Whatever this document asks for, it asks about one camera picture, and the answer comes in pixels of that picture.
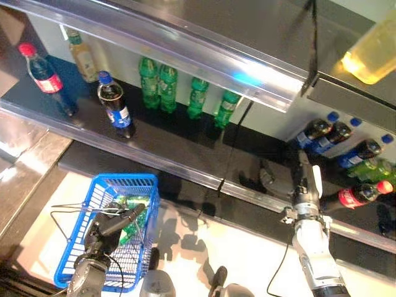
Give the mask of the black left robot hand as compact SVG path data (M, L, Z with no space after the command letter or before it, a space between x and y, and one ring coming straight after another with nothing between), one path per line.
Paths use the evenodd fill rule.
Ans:
M110 202L95 215L84 239L85 255L111 254L119 245L122 230L145 210L145 204L128 209Z

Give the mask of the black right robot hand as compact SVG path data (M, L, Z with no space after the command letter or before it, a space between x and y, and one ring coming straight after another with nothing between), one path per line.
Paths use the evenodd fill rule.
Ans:
M259 181L277 197L300 203L318 204L322 194L322 176L318 165L312 165L305 151L294 150L286 159L290 167L272 168L266 160L260 162Z

